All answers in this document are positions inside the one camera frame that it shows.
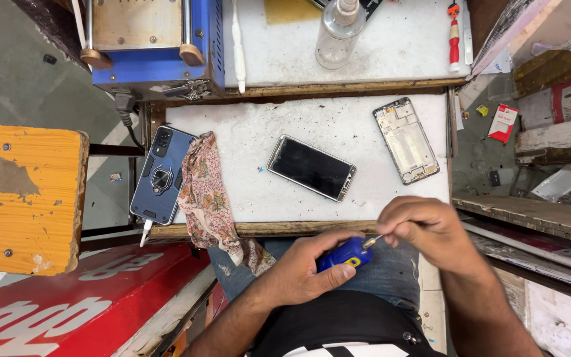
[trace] small yellow packet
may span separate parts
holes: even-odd
[[[476,109],[481,116],[487,116],[488,115],[488,108],[486,108],[486,106],[484,104],[480,104],[479,107],[477,107]]]

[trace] man's left hand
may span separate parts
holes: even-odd
[[[348,264],[337,264],[317,273],[316,260],[325,251],[336,248],[339,242],[351,237],[364,238],[365,234],[338,230],[297,239],[281,259],[249,289],[262,304],[274,308],[303,304],[340,287],[356,274],[356,269]]]

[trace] cardboard box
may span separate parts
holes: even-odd
[[[519,110],[511,108],[506,104],[499,104],[495,118],[493,118],[492,125],[488,131],[488,137],[508,142],[518,112]]]

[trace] black screen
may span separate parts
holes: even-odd
[[[351,165],[293,140],[284,139],[272,169],[283,176],[338,198]]]

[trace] floral cloth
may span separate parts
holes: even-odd
[[[256,276],[277,262],[256,240],[237,236],[213,132],[191,143],[182,162],[182,176],[184,187],[179,191],[178,205],[186,215],[186,228],[196,247],[219,245],[235,265],[249,267]]]

